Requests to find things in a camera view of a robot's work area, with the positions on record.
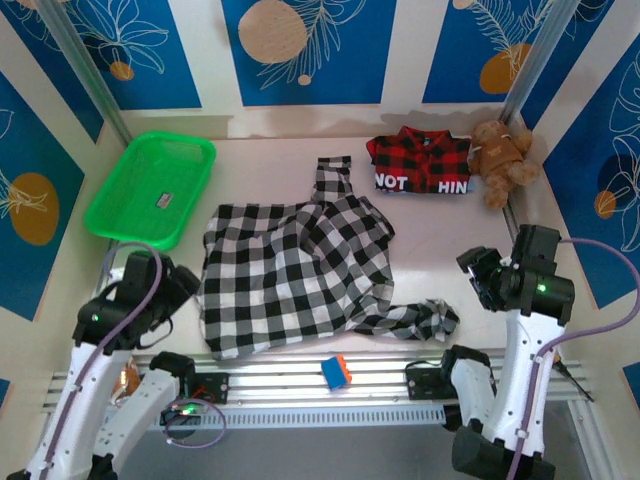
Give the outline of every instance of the black and white plaid shirt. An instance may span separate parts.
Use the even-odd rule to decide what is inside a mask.
[[[390,305],[387,219],[349,182],[350,157],[318,160],[311,200],[221,205],[204,236],[200,302],[218,359],[353,330],[444,340],[458,317],[443,301]]]

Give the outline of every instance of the teddy bear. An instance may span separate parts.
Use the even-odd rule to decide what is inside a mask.
[[[526,129],[512,137],[499,120],[482,122],[473,130],[470,169],[485,181],[484,201],[489,208],[503,208],[516,185],[530,185],[540,175],[540,166],[523,158],[532,139],[531,130]]]

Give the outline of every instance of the shirt collar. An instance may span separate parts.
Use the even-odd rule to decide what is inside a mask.
[[[400,129],[396,135],[396,140],[405,148],[412,151],[429,151],[438,144],[451,141],[451,132],[449,130],[436,130],[427,132],[407,127],[406,125]]]

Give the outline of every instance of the white wall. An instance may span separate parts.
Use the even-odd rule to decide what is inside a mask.
[[[421,103],[449,2],[398,0],[380,105],[245,108],[221,0],[169,0],[202,109],[130,110],[123,116],[134,134],[165,128],[213,139],[373,136],[395,133],[405,123],[468,133],[495,118],[501,104]]]
[[[106,242],[86,230],[82,217],[122,146],[107,127],[93,143],[1,14],[0,44],[0,71],[85,173],[35,320],[0,307],[0,378],[11,381],[0,417],[0,478],[5,478],[32,455],[51,374],[68,365],[75,316],[96,285],[106,251]]]
[[[530,158],[543,162],[548,157],[639,33],[638,0],[617,0],[536,127]],[[514,207],[520,223],[554,227],[568,236],[546,178],[520,190],[514,197]],[[635,293],[598,310],[575,249],[561,246],[557,257],[558,274],[571,278],[576,286],[576,304],[569,330],[605,325],[629,312]],[[587,369],[596,410],[608,428],[605,435],[623,474],[634,480],[640,478],[640,411],[624,380],[622,367],[638,361],[639,339],[640,319],[636,318],[621,330],[575,340],[564,347],[571,358],[580,359]]]

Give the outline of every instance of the floor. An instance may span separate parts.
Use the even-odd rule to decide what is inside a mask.
[[[500,314],[482,309],[456,256],[484,245],[503,255],[511,240],[501,211],[489,211],[478,192],[467,195],[388,195],[374,189],[374,171],[365,149],[367,138],[300,140],[225,140],[215,142],[218,154],[209,184],[180,244],[170,252],[174,263],[200,275],[204,249],[202,234],[221,203],[294,203],[311,195],[318,157],[351,155],[351,181],[356,195],[369,198],[391,221],[396,237],[390,243],[390,261],[396,282],[393,303],[444,298],[458,312],[461,324],[453,341],[475,348],[502,348],[506,332]],[[126,252],[119,255],[122,264]],[[199,328],[195,302],[175,316],[175,331],[155,350],[207,353]],[[162,336],[158,329],[144,339]],[[335,338],[289,345],[286,353],[326,351],[402,351],[442,349],[435,340],[402,342],[345,333]]]

